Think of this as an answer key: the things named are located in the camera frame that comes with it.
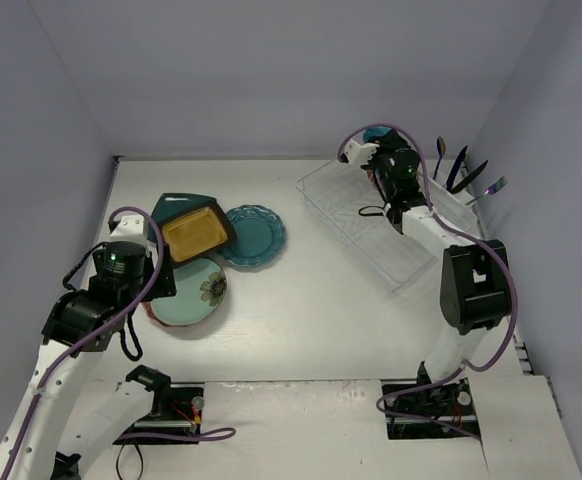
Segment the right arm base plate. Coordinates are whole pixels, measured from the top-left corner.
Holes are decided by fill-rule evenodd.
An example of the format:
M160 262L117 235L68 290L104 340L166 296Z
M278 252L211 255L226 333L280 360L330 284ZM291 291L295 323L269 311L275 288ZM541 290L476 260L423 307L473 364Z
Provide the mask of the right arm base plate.
M389 440L440 440L481 436L467 379L406 395L396 395L410 384L386 383L382 402Z

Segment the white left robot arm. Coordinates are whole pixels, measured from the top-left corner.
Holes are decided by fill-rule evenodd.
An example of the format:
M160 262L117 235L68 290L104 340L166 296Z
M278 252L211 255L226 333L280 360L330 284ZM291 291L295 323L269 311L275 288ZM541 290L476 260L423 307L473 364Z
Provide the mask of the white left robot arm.
M152 370L135 377L87 420L83 433L66 424L87 377L115 333L144 301L175 294L169 246L109 241L91 251L95 273L85 289L71 290L53 306L42 330L28 388L0 441L0 479L77 479L130 423L162 418L170 409L167 376Z

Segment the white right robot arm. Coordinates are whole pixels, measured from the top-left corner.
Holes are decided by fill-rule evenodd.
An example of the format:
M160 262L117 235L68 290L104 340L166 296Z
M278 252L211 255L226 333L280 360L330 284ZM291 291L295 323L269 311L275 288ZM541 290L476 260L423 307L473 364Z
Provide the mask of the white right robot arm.
M363 166L373 173L384 201L383 214L396 230L441 261L440 311L444 320L436 346L421 363L426 376L415 384L416 405L435 412L450 397L445 381L464 368L490 369L506 349L501 344L482 366L471 362L478 345L505 317L517 313L517 292L505 244L462 231L434 209L429 177L417 148L398 131L372 127L363 139L376 150Z

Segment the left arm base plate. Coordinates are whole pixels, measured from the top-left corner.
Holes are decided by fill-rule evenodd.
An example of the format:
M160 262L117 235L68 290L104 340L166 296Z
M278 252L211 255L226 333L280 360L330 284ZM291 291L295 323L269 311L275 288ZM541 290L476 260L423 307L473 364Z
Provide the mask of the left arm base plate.
M201 433L204 386L176 383L162 401L161 410L149 413L124 431L126 434L195 436Z

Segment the blue polka dot plate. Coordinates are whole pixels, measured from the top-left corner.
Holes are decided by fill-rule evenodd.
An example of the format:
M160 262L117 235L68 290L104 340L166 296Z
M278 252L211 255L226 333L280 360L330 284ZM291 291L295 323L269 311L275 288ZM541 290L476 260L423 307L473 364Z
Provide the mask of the blue polka dot plate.
M386 126L371 127L363 132L362 139L364 143L383 145L387 143L386 137L391 131L392 129Z

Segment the pink polka dot plate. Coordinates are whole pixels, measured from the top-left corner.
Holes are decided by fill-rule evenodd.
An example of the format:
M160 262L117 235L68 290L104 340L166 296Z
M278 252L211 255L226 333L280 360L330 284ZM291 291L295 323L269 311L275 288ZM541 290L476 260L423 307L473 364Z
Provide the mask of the pink polka dot plate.
M376 178L375 178L374 171L372 169L365 169L364 172L366 173L367 178L368 178L369 182L371 183L371 185L373 186L373 188L375 190L377 190L378 189L378 184L377 184L377 181L376 181Z

